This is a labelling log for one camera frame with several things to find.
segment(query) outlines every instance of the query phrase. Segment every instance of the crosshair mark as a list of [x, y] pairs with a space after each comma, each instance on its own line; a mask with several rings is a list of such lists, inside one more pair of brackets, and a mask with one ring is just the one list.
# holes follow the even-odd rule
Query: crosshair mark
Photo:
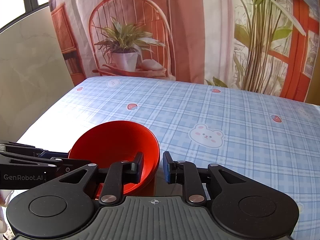
[[151, 200], [151, 201], [149, 201], [149, 202], [151, 202], [153, 205], [155, 205], [155, 204], [158, 204], [158, 203], [161, 202], [161, 201], [159, 201], [159, 200], [157, 200], [157, 199], [153, 199], [153, 200]]

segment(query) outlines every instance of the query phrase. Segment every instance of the bookshelf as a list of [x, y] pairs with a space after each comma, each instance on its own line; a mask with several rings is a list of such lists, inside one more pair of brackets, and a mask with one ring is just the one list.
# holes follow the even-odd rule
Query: bookshelf
[[78, 43], [73, 34], [65, 3], [60, 4], [51, 12], [53, 26], [57, 34], [60, 49], [73, 84], [76, 86], [86, 79]]

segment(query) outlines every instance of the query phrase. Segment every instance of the bunny face print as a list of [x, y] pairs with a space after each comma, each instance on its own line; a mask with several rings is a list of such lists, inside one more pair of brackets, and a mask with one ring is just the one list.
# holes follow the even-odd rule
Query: bunny face print
[[298, 111], [298, 113], [299, 113], [300, 115], [302, 115], [302, 117], [304, 117], [305, 119], [307, 119], [307, 120], [309, 120], [309, 121], [312, 121], [312, 120], [313, 120], [313, 116], [312, 116], [310, 113], [308, 113], [305, 109], [303, 109], [302, 107], [299, 107], [299, 108], [297, 109], [297, 111]]
[[116, 87], [117, 85], [120, 85], [121, 82], [119, 79], [111, 79], [109, 81], [107, 81], [107, 87], [113, 88]]
[[205, 124], [197, 124], [190, 130], [189, 137], [196, 143], [209, 148], [219, 148], [223, 145], [223, 132], [210, 130]]

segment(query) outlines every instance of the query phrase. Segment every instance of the blue gripper pad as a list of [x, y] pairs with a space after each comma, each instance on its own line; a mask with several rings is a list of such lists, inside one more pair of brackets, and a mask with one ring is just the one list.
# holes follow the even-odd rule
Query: blue gripper pad
[[164, 179], [167, 183], [170, 183], [169, 163], [165, 154], [163, 154], [162, 164], [163, 164]]
[[44, 151], [40, 155], [38, 155], [39, 158], [44, 158], [44, 159], [50, 159], [52, 157], [56, 158], [68, 158], [69, 154], [68, 153], [60, 153], [60, 152], [49, 152], [49, 151]]

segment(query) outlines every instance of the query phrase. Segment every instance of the white flower pot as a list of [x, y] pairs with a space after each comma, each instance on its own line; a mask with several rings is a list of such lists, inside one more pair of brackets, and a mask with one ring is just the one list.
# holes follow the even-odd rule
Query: white flower pot
[[134, 72], [138, 59], [137, 52], [131, 53], [112, 53], [113, 61], [118, 69]]

